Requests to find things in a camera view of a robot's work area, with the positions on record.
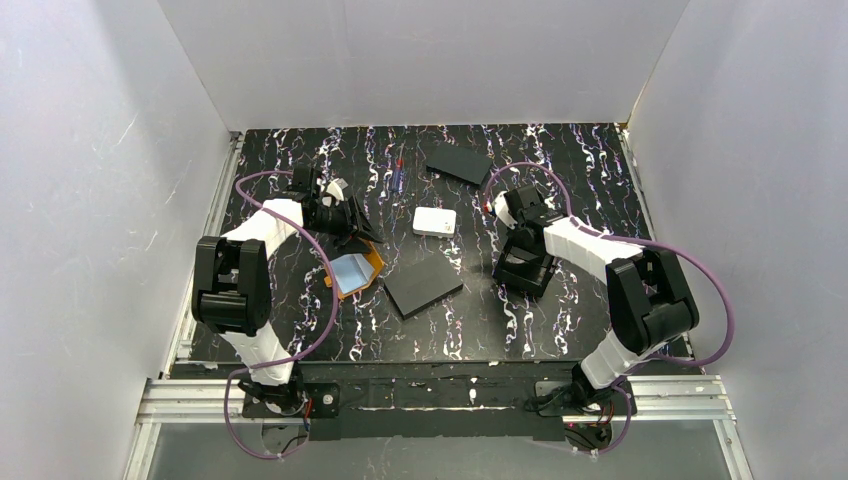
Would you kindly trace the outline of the orange leather card holder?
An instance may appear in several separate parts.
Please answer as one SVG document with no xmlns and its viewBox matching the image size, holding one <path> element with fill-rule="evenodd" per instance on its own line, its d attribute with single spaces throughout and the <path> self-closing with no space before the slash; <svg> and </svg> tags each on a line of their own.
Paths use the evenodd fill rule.
<svg viewBox="0 0 848 480">
<path fill-rule="evenodd" d="M 330 262 L 335 274 L 324 277 L 325 286 L 339 289 L 338 298 L 344 300 L 368 289 L 385 267 L 385 262 L 371 241 L 366 241 L 365 253 L 342 255 Z"/>
</svg>

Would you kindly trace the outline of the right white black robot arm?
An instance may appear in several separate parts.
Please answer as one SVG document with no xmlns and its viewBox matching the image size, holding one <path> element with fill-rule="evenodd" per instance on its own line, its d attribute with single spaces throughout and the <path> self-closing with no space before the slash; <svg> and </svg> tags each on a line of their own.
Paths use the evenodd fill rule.
<svg viewBox="0 0 848 480">
<path fill-rule="evenodd" d="M 614 240 L 548 207 L 524 186 L 499 194 L 486 210 L 507 228 L 493 277 L 506 287 L 543 295 L 561 259 L 601 281 L 611 329 L 572 370 L 569 384 L 530 402 L 584 407 L 608 396 L 615 383 L 661 347 L 696 327 L 699 313 L 679 260 L 671 251 Z"/>
</svg>

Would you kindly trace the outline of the black plastic box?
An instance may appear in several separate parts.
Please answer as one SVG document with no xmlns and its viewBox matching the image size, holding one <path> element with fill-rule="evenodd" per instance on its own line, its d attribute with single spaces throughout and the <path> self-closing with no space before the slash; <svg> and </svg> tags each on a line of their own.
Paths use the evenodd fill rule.
<svg viewBox="0 0 848 480">
<path fill-rule="evenodd" d="M 554 256 L 544 241 L 511 233 L 495 262 L 493 278 L 509 289 L 542 297 L 554 273 Z"/>
</svg>

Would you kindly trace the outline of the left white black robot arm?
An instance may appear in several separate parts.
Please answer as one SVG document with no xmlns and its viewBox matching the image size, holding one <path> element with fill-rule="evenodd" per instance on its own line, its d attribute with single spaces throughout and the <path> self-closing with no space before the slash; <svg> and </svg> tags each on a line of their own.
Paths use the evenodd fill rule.
<svg viewBox="0 0 848 480">
<path fill-rule="evenodd" d="M 270 258 L 292 236 L 309 243 L 317 234 L 332 237 L 336 258 L 325 251 L 325 283 L 341 300 L 370 287 L 383 268 L 375 246 L 381 237 L 362 203 L 341 178 L 326 178 L 314 167 L 285 172 L 289 183 L 278 197 L 257 201 L 244 185 L 236 191 L 256 212 L 222 236 L 204 236 L 196 246 L 191 312 L 194 319 L 226 340 L 263 387 L 287 384 L 297 357 L 282 346 L 270 322 Z"/>
</svg>

